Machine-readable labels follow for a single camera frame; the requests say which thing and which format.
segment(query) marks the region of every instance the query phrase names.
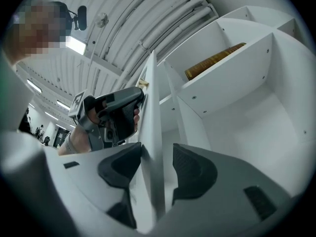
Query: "black rubber pad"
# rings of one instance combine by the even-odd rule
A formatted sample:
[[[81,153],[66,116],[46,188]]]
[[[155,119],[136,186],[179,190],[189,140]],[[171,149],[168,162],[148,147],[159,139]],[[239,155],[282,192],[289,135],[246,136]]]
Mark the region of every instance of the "black rubber pad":
[[[173,144],[173,166],[178,176],[178,188],[173,191],[172,204],[177,199],[199,198],[216,182],[215,164],[179,144]]]
[[[129,197],[129,183],[135,175],[141,157],[141,143],[135,143],[127,149],[102,160],[98,165],[99,176],[108,185],[124,189],[121,202],[115,204],[107,214],[129,226],[137,228]]]
[[[72,162],[69,162],[69,163],[65,163],[64,167],[65,167],[65,169],[67,169],[67,168],[75,167],[75,166],[78,166],[78,165],[79,165],[78,162],[72,161]]]

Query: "white panel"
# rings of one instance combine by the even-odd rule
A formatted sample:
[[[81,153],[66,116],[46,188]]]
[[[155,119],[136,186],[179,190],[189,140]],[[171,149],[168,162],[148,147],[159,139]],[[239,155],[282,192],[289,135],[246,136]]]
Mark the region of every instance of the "white panel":
[[[293,19],[291,15],[278,10],[258,6],[247,7],[250,12],[252,21],[265,24],[268,26],[274,27],[282,22],[286,22]]]
[[[159,83],[159,99],[162,100],[171,94],[169,82],[164,68],[164,63],[161,62],[157,67],[158,83]],[[173,82],[174,88],[177,90],[184,85],[184,81],[179,74],[171,67],[169,76]]]
[[[251,16],[249,14],[249,10],[247,6],[234,10],[226,14],[225,16],[223,16],[223,18],[235,18],[235,19],[243,19],[243,20],[251,20],[250,17]]]
[[[179,97],[200,117],[233,103],[264,83],[271,46],[272,34],[243,46],[186,83]]]
[[[133,207],[137,229],[148,232],[156,221],[165,214],[162,137],[160,123],[157,62],[155,51],[145,65],[145,102],[141,109],[139,141],[142,142],[141,167],[136,172],[133,193],[138,203]]]
[[[227,48],[242,42],[250,43],[272,31],[270,27],[252,21],[220,18],[216,22],[222,29],[223,38],[227,44]]]
[[[301,142],[316,138],[316,58],[276,30],[268,84],[289,114]]]
[[[226,48],[228,46],[223,39],[222,30],[215,21],[188,38],[165,60],[179,73],[183,80],[188,81],[184,73],[186,69]]]
[[[171,90],[181,143],[211,150],[201,118],[176,95],[173,68],[166,61],[163,64]]]
[[[203,123],[213,151],[251,163],[292,196],[315,170],[315,141],[298,144],[289,115],[266,84]]]
[[[286,34],[289,34],[290,36],[294,37],[295,33],[295,19],[291,19],[287,21],[286,23],[281,23],[276,28]]]
[[[184,124],[184,132],[187,138],[187,145],[211,150],[202,119],[183,102],[181,98],[177,98]]]
[[[167,132],[178,128],[175,107],[171,95],[160,101],[160,113],[162,132]]]

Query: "wrist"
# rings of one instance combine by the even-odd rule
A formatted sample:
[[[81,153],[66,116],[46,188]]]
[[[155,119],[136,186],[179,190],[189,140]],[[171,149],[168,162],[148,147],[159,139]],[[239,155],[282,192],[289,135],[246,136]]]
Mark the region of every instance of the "wrist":
[[[80,125],[77,125],[74,128],[69,139],[78,153],[87,153],[91,151],[89,136]]]

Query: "black pad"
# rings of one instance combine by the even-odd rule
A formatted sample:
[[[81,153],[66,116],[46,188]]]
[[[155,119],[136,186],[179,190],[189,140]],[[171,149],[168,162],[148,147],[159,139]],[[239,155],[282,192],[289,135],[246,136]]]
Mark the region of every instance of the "black pad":
[[[108,185],[124,189],[124,197],[120,203],[115,204],[107,214],[133,229],[136,221],[132,213],[129,197],[129,183],[140,165],[141,143],[122,150],[102,160],[98,165],[99,176]]]
[[[114,124],[116,125],[116,130],[118,133],[118,140],[124,140],[131,136],[134,130],[134,110],[137,108],[136,104],[139,103],[139,100],[126,105],[121,109],[117,109],[112,112],[112,118]]]
[[[212,161],[179,144],[173,144],[173,167],[178,176],[178,188],[173,191],[172,204],[177,199],[199,198],[217,179],[217,169]]]
[[[85,6],[78,8],[78,27],[80,31],[87,29],[87,7]]]

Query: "ceiling light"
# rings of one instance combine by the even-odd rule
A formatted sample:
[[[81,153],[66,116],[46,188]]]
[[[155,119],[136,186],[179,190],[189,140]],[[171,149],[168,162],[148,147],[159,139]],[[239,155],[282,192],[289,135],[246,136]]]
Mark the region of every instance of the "ceiling light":
[[[56,126],[59,126],[60,128],[64,129],[64,130],[67,130],[66,128],[62,127],[61,125],[59,124],[56,124]]]
[[[53,119],[56,119],[56,120],[58,120],[57,118],[55,118],[54,116],[52,116],[51,114],[49,114],[49,113],[47,113],[47,112],[45,112],[47,115],[49,115],[49,116],[51,116]]]
[[[59,102],[58,100],[57,100],[57,103],[58,103],[61,107],[64,107],[65,109],[67,109],[68,111],[70,110],[70,107],[69,107],[68,105],[63,104],[62,102]]]
[[[86,44],[70,36],[66,41],[66,47],[69,47],[73,51],[76,51],[77,53],[83,55]]]
[[[37,87],[34,83],[32,83],[30,80],[27,79],[27,82],[30,86],[32,86],[34,89],[36,89],[39,93],[41,93],[41,89]]]

